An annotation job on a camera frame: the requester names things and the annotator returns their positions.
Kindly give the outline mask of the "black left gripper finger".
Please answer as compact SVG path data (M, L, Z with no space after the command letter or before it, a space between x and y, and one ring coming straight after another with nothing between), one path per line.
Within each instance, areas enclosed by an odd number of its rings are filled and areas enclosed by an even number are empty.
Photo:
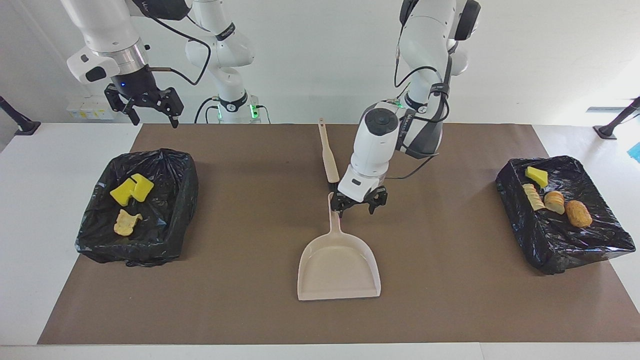
M364 196L364 203L368 204L368 212L373 215L378 207L384 207L387 203L387 188L376 187Z
M339 217L342 217L345 210L354 205L354 200L342 193L332 193L331 196L331 210L338 213Z

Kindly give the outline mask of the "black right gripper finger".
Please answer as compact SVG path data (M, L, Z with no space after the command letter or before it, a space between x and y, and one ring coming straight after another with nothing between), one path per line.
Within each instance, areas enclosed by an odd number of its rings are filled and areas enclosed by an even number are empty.
M167 116L173 129L179 127L179 117L182 115L185 105L174 88L156 89L152 92L153 109Z
M116 113L122 113L127 116L134 126L139 125L141 120L137 114L137 111L134 109L134 99L130 99L124 102L121 99L121 94L114 84L108 84L105 87L103 93L112 111Z

